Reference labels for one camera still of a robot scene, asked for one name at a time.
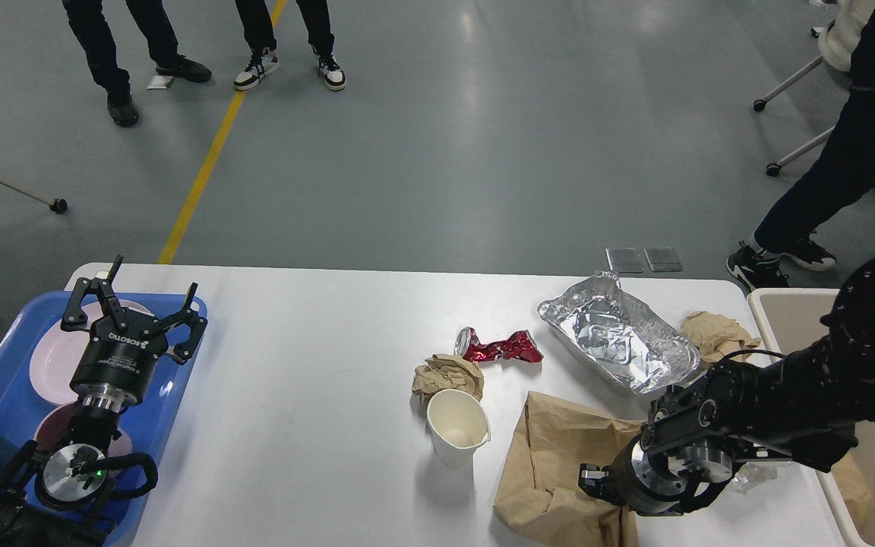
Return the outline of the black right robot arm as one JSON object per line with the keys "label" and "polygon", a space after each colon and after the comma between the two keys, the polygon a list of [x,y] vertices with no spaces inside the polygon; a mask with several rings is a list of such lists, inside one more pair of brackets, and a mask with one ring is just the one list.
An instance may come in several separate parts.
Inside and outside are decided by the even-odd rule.
{"label": "black right robot arm", "polygon": [[649,418],[604,467],[584,463],[591,498],[643,516],[712,504],[751,461],[794,461],[829,472],[875,423],[875,259],[838,291],[829,333],[764,368],[730,353],[688,387],[668,387]]}

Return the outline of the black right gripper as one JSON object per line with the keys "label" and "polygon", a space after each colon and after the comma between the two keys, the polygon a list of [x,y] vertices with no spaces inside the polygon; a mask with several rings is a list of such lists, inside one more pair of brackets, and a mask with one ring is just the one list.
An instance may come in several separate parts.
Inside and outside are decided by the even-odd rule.
{"label": "black right gripper", "polygon": [[635,440],[610,465],[580,464],[577,484],[590,498],[643,516],[681,516],[711,505],[733,475],[732,457],[711,440],[662,454]]}

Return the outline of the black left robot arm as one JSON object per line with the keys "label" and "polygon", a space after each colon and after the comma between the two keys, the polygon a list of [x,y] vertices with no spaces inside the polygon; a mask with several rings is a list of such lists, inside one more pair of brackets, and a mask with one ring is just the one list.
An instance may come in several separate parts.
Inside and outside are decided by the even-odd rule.
{"label": "black left robot arm", "polygon": [[41,295],[0,346],[0,546],[131,543],[207,325],[103,276]]}

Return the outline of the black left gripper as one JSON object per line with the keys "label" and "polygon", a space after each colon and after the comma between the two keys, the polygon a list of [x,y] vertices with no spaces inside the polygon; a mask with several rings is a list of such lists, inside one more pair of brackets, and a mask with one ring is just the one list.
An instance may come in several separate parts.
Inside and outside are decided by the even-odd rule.
{"label": "black left gripper", "polygon": [[[142,403],[153,380],[157,359],[167,356],[178,365],[187,363],[197,352],[208,321],[192,308],[198,284],[191,283],[179,311],[166,318],[155,318],[148,326],[128,328],[126,312],[112,290],[112,281],[123,260],[124,256],[117,255],[106,277],[77,280],[60,319],[60,329],[88,332],[87,348],[69,382],[70,389],[77,395],[87,396],[97,394],[107,385],[121,392],[125,403]],[[96,298],[104,318],[111,316],[115,330],[107,324],[87,328],[88,318],[82,306],[87,296]],[[187,338],[171,345],[167,336],[177,327],[187,328]],[[125,334],[115,332],[126,329]]]}

